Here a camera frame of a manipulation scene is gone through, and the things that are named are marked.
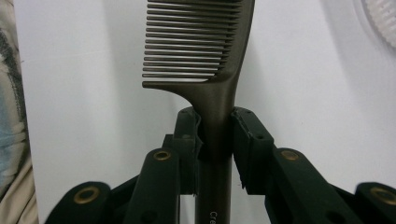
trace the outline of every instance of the white ribbed round object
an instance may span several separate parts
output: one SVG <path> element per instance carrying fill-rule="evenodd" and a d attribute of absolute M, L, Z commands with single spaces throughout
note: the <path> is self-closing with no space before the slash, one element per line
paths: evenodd
<path fill-rule="evenodd" d="M 378 32 L 396 48 L 396 0 L 366 0 L 366 6 Z"/>

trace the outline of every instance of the white table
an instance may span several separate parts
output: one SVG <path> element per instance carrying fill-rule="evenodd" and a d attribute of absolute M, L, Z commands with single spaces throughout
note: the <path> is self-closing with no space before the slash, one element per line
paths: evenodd
<path fill-rule="evenodd" d="M 40 223 L 79 183 L 114 188 L 137 175 L 189 106 L 141 88 L 146 4 L 15 3 Z M 257 1 L 236 99 L 277 146 L 301 150 L 348 191 L 363 181 L 396 187 L 396 50 L 360 7 Z M 234 169 L 232 223 L 262 223 L 263 210 L 263 197 L 246 196 Z M 191 197 L 181 221 L 193 221 Z"/>

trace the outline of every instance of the comb teeth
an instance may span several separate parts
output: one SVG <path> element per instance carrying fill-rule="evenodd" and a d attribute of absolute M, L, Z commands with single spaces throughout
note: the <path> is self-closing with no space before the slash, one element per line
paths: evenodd
<path fill-rule="evenodd" d="M 143 77 L 208 80 L 218 75 L 230 54 L 241 3 L 148 1 Z"/>

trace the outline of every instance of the brass screw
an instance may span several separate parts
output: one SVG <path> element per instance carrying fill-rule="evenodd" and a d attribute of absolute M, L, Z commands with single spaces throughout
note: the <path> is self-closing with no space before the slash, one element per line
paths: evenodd
<path fill-rule="evenodd" d="M 154 159 L 157 161 L 166 161 L 171 158 L 171 153 L 168 151 L 158 151 L 154 154 Z"/>
<path fill-rule="evenodd" d="M 74 202 L 78 204 L 90 203 L 99 196 L 99 192 L 99 188 L 95 186 L 86 187 L 77 192 L 74 197 Z"/>
<path fill-rule="evenodd" d="M 281 154 L 288 161 L 297 161 L 299 159 L 297 153 L 292 151 L 284 150 L 281 152 Z"/>
<path fill-rule="evenodd" d="M 370 193 L 372 193 L 372 195 L 374 195 L 379 201 L 383 203 L 387 203 L 389 205 L 396 205 L 396 195 L 387 189 L 373 187 L 370 189 Z"/>

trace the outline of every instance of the comb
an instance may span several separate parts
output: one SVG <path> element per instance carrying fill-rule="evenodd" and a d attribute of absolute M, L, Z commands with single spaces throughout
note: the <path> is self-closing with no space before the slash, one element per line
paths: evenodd
<path fill-rule="evenodd" d="M 148 0 L 143 87 L 182 96 L 202 119 L 196 223 L 212 223 L 210 212 L 229 222 L 230 115 L 253 8 L 254 0 Z"/>

